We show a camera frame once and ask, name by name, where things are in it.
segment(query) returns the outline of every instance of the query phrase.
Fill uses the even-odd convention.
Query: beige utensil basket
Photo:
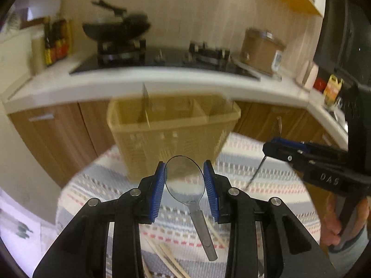
[[[240,116],[237,104],[219,95],[162,95],[112,99],[107,123],[129,180],[139,182],[176,155],[201,168],[214,162]]]

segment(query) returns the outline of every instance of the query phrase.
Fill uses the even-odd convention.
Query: white countertop
[[[185,68],[136,67],[69,72],[88,55],[73,55],[37,75],[4,102],[7,113],[75,101],[141,95],[145,84],[149,95],[166,92],[217,92],[234,100],[256,101],[307,108],[342,148],[348,137],[337,122],[309,93],[291,78],[261,81],[234,74]]]

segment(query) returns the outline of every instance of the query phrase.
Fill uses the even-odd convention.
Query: sauce bottle
[[[55,39],[55,51],[57,60],[61,60],[65,57],[63,48],[63,38],[61,34],[61,22],[57,20],[53,23],[53,34]]]
[[[68,54],[67,21],[65,19],[61,19],[59,22],[60,22],[60,28],[61,28],[63,56],[66,57]]]
[[[67,46],[68,46],[68,52],[67,54],[68,55],[71,55],[72,54],[72,46],[73,46],[73,39],[72,39],[72,20],[69,19],[67,20],[67,24],[66,24],[66,41],[67,41]]]
[[[325,104],[327,106],[331,106],[334,104],[343,83],[344,83],[343,79],[339,80],[335,75],[330,76],[327,86],[323,91],[323,95],[325,97]]]
[[[44,42],[45,42],[45,64],[51,66],[56,62],[56,50],[53,40],[53,34],[50,28],[50,17],[44,19]]]

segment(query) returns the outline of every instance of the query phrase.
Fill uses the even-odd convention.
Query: yellow bottle
[[[335,103],[335,100],[339,94],[339,91],[343,83],[344,83],[343,79],[338,80],[335,75],[330,76],[327,86],[323,91],[323,95],[325,96],[325,104],[331,106]]]
[[[72,49],[73,49],[73,44],[74,44],[74,42],[73,42],[73,39],[72,39],[72,31],[71,31],[71,29],[72,29],[72,26],[71,26],[71,24],[72,24],[72,20],[66,20],[66,31],[67,31],[67,45],[68,45],[68,55],[71,55],[72,54]]]

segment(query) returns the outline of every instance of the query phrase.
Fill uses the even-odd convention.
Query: human hand
[[[341,223],[335,213],[336,198],[334,194],[330,194],[326,201],[326,213],[321,220],[321,240],[327,245],[338,245],[340,243],[340,236],[338,235],[342,229]],[[370,214],[367,199],[363,199],[357,205],[357,219],[355,221],[352,232],[346,241],[355,238],[366,224],[367,218]]]

